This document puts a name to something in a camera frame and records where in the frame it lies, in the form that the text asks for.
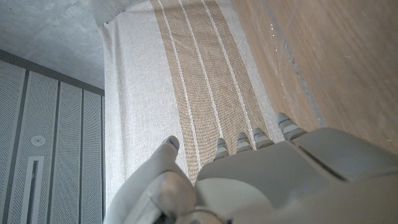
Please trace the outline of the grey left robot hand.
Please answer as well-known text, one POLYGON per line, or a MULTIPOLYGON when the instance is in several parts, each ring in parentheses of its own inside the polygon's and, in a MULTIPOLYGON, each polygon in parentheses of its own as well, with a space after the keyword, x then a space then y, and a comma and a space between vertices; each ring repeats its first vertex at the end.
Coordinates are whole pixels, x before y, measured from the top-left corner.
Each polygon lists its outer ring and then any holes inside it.
POLYGON ((396 223, 397 156, 333 128, 277 115, 274 143, 256 128, 237 152, 223 139, 195 182, 169 136, 114 196, 105 223, 396 223))

